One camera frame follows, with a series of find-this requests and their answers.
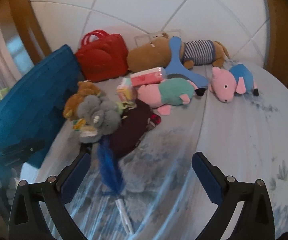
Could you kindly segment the grey fluffy plush toy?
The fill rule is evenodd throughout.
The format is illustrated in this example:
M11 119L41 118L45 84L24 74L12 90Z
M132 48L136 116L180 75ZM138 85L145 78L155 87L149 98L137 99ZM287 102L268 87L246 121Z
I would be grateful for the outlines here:
M105 96L85 97L77 107L77 116L86 122L79 129L79 140L83 144L100 141L103 136L114 133L121 124L117 103Z

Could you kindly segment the dark maroon knitted cloth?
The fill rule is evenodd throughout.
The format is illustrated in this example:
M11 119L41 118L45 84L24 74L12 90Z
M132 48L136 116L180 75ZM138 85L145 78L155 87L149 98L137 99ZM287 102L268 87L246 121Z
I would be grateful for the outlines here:
M136 107L123 114L120 127L109 137L109 146L116 159L132 152L145 134L161 123L161 117L148 104L139 99L135 103Z

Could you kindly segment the pink pig plush blue shirt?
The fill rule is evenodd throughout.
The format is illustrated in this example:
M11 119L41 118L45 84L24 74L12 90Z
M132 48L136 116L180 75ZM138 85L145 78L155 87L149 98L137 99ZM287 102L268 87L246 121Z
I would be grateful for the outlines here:
M259 96L253 74L242 63L232 66L229 70L213 67L209 91L223 103L230 103L235 94L252 93Z

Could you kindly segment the blue plastic crate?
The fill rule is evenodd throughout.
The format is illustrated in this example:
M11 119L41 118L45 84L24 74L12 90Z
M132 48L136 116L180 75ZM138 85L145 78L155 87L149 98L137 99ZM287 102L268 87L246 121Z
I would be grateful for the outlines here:
M0 153L28 141L44 142L40 150L10 157L39 168L64 124L66 100L77 92L79 64L66 44L52 52L25 74L0 101ZM0 160L0 176L3 161Z

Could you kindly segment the small brown plush bear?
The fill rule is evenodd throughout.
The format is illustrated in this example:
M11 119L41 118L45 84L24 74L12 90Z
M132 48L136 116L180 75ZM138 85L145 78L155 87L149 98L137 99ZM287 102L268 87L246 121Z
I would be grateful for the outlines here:
M100 96L102 91L94 83L87 81L80 81L78 83L77 93L73 94L66 100L63 117L67 120L78 120L77 107L82 103L86 96L96 95Z

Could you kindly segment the blue feather duster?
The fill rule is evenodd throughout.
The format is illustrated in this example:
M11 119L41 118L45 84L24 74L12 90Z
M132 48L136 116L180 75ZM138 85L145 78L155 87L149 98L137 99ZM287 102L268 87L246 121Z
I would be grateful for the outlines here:
M114 196L115 204L120 214L124 231L128 235L134 234L133 225L126 212L126 206L121 193L124 189L124 180L118 160L115 158L108 137L102 137L97 148L97 157L102 182L109 189L106 194Z

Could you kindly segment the pastel tissue packet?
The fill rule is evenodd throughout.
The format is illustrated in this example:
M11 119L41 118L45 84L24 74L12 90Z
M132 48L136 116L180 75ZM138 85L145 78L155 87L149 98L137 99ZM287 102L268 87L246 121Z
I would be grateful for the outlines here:
M137 98L136 89L130 78L124 77L116 88L116 94L122 102L134 102Z

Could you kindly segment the red toy suitcase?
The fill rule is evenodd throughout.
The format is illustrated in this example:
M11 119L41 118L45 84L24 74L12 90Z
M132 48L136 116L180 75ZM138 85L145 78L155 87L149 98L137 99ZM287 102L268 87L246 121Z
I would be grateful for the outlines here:
M85 79L101 82L128 72L128 49L120 34L94 30L84 35L75 53Z

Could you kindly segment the pink pig plush green shirt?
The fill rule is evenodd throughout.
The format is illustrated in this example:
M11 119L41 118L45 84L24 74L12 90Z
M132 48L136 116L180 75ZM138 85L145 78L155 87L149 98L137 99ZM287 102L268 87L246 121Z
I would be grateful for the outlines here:
M142 85L137 90L137 98L159 114L169 115L172 106L188 105L194 96L203 96L205 91L190 80L175 77L159 84Z

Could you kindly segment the pink tissue pack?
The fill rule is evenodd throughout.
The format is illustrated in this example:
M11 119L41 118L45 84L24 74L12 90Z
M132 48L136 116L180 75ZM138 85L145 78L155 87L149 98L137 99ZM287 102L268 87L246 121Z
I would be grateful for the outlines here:
M149 70L143 70L130 75L130 81L133 87L141 85L150 85L160 83L167 78L167 74L162 67L156 67Z

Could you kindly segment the blue plastic back scratcher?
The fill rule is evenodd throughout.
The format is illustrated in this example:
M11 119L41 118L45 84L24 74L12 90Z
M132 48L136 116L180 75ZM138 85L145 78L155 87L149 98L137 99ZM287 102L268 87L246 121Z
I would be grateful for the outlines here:
M197 88L208 88L208 80L199 74L196 74L184 67L180 60L181 38L173 36L169 39L169 49L171 52L171 59L165 72L168 77L183 76L192 81Z

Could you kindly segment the wooden door frame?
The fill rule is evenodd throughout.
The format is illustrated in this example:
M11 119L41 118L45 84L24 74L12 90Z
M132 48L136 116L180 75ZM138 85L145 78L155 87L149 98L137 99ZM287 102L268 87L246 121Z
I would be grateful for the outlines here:
M30 0L0 0L0 28L16 64L22 61L36 65L50 55Z

